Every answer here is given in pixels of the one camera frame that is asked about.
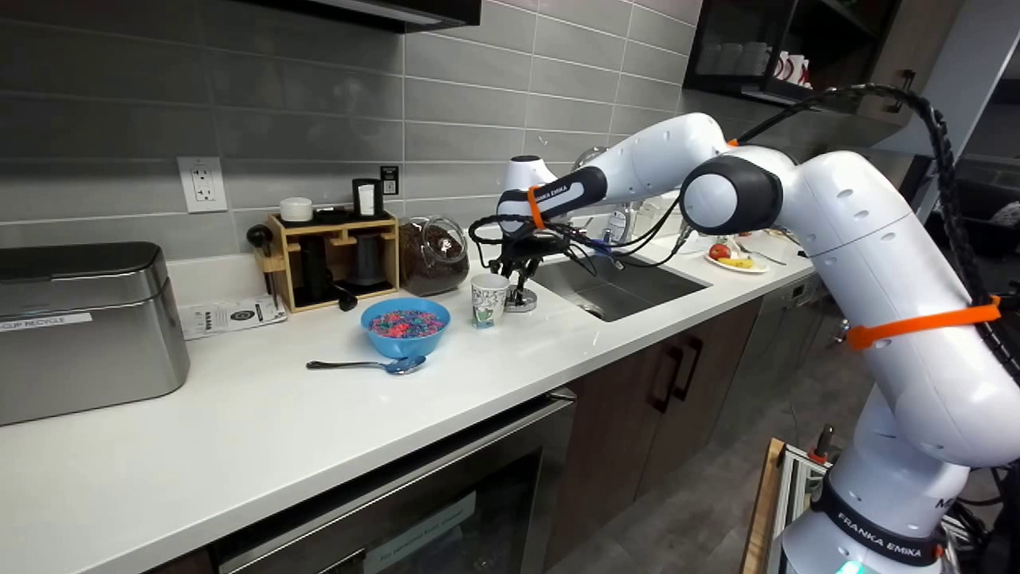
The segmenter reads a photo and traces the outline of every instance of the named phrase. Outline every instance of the white robotic arm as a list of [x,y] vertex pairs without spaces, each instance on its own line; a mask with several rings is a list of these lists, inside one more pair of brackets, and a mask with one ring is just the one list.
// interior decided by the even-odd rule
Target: white robotic arm
[[[852,324],[957,311],[974,301],[903,193],[859,154],[804,167],[759,146],[728,146],[707,114],[653,123],[599,158],[551,179],[517,176],[498,214],[510,237],[588,203],[625,203],[680,189],[701,232],[781,227],[804,241]],[[941,572],[937,524],[969,464],[1020,455],[1020,388],[975,324],[879,339],[863,347],[873,392],[826,495],[784,531],[794,572]]]

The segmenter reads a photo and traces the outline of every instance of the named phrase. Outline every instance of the wooden rack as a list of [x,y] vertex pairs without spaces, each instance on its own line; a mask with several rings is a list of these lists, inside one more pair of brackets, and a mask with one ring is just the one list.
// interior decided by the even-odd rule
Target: wooden rack
[[267,221],[267,230],[276,232],[276,241],[267,251],[259,251],[259,269],[267,277],[267,286],[281,293],[286,309],[306,309],[315,303],[335,303],[333,301],[312,301],[300,303],[296,291],[303,286],[303,239],[323,237],[325,269],[335,283],[346,283],[359,274],[359,241],[361,237],[379,237],[383,239],[383,270],[390,286],[372,293],[398,291],[398,223],[396,221],[351,221],[351,223],[303,223],[286,227],[281,215]]

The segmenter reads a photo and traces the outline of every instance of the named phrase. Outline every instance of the stainless steel appliance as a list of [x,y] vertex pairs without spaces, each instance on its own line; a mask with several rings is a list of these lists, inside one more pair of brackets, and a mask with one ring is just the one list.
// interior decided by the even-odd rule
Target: stainless steel appliance
[[543,395],[218,541],[218,572],[539,574],[570,420]]
[[0,249],[0,423],[166,395],[184,376],[159,245]]

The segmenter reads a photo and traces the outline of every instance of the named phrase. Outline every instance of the electrical outlet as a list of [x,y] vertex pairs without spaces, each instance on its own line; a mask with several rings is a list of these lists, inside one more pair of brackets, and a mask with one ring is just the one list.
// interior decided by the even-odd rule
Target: electrical outlet
[[180,155],[189,214],[227,210],[220,155]]

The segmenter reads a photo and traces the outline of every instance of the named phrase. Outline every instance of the kitchen counter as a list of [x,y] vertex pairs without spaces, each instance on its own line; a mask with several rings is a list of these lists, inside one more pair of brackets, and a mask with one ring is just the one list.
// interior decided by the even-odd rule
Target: kitchen counter
[[747,239],[788,262],[759,259],[765,274],[721,270],[705,245],[669,262],[705,291],[621,322],[534,283],[536,311],[478,332],[464,283],[437,296],[452,324],[424,370],[309,373],[312,356],[372,356],[361,311],[323,305],[194,342],[166,397],[0,428],[0,572],[156,568],[813,270],[778,232]]

